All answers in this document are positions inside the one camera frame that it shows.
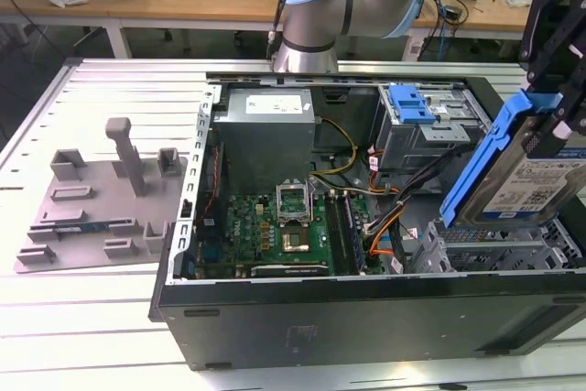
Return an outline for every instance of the yellow wire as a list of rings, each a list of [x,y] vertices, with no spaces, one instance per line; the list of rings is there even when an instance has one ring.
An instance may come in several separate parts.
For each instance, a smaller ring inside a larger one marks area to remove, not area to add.
[[[348,135],[348,132],[346,132],[343,128],[341,128],[339,125],[334,123],[331,119],[328,119],[328,118],[321,118],[321,119],[323,121],[330,123],[334,127],[336,127],[338,130],[340,130],[340,133],[342,133],[344,135],[344,137],[346,139],[348,139],[348,142],[350,142],[350,144],[352,146],[352,157],[350,157],[350,160],[348,161],[348,163],[346,165],[343,165],[339,168],[324,169],[322,171],[311,171],[310,174],[330,175],[330,174],[342,173],[342,172],[346,171],[347,169],[351,168],[352,165],[354,165],[354,162],[356,161],[356,150],[358,149],[358,146],[354,143],[354,141],[352,141],[352,138],[350,137],[350,135]]]

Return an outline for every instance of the green circuit board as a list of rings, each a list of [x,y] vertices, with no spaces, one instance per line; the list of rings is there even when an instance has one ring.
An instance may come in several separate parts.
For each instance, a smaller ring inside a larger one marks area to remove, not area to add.
[[[302,197],[288,194],[282,211],[303,211]],[[312,205],[312,220],[304,227],[295,222],[279,224],[274,194],[230,196],[222,256],[218,264],[209,266],[318,265],[326,266],[329,275],[339,275],[332,261],[325,196],[314,196]],[[366,200],[354,198],[352,207],[354,220],[362,229],[370,221]]]

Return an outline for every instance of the gray power supply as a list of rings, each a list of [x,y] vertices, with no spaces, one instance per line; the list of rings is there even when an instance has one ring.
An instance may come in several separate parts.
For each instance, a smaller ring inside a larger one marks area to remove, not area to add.
[[[214,127],[225,144],[231,192],[272,193],[309,175],[315,118],[309,89],[233,89]]]

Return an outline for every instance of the workbench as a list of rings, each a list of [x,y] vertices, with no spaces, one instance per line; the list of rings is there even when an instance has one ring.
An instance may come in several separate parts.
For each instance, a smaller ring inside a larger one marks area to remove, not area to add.
[[[503,99],[518,90],[524,77],[511,64],[343,61],[340,70],[483,76]],[[446,383],[471,390],[583,389],[584,323],[523,357],[198,374],[185,365],[166,325],[147,318],[157,264],[16,275],[15,256],[51,180],[54,151],[78,148],[86,160],[113,159],[114,143],[104,135],[104,122],[127,116],[141,157],[153,157],[161,147],[176,147],[186,155],[206,71],[269,72],[269,66],[253,60],[84,60],[66,65],[0,153],[0,389],[324,391],[438,389]]]
[[[131,58],[124,33],[126,27],[268,31],[277,5],[277,0],[89,0],[85,5],[61,9],[47,0],[15,1],[38,25],[104,27],[118,59]],[[445,1],[456,5],[452,0]],[[511,8],[505,0],[464,2],[470,16],[456,37],[505,40],[522,37],[528,7]],[[417,60],[423,39],[435,27],[436,19],[435,4],[426,0],[419,19],[408,31],[403,60]],[[0,23],[28,22],[9,0],[0,0]]]

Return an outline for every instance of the ram slot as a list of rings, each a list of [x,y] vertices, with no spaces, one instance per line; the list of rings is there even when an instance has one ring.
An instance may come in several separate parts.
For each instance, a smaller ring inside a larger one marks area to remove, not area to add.
[[[326,206],[326,223],[328,225],[328,236],[330,238],[331,260],[333,262],[333,269],[335,275],[346,274],[346,258],[344,255],[344,248],[342,242],[342,235],[340,234],[340,226],[338,224],[338,215],[336,210],[336,203],[330,196],[325,198]]]
[[[352,201],[349,197],[344,197],[344,210],[346,214],[346,223],[348,225],[348,235],[350,236],[350,244],[352,245],[355,269],[357,272],[363,272],[366,269],[366,259],[364,257],[364,250],[362,243],[358,238],[358,229],[356,228],[356,220],[352,209]]]
[[[358,275],[356,262],[354,260],[353,232],[348,223],[346,214],[346,197],[340,197],[336,200],[336,216],[342,232],[342,249],[344,252],[344,261],[346,264],[346,274]]]

